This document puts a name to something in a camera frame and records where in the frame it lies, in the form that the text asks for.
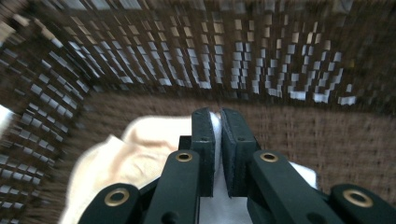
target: wicker basket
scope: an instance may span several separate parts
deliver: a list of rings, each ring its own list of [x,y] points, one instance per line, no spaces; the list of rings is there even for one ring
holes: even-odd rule
[[[263,148],[396,205],[396,5],[1,1],[0,222],[56,223],[78,156],[143,115],[239,110]]]

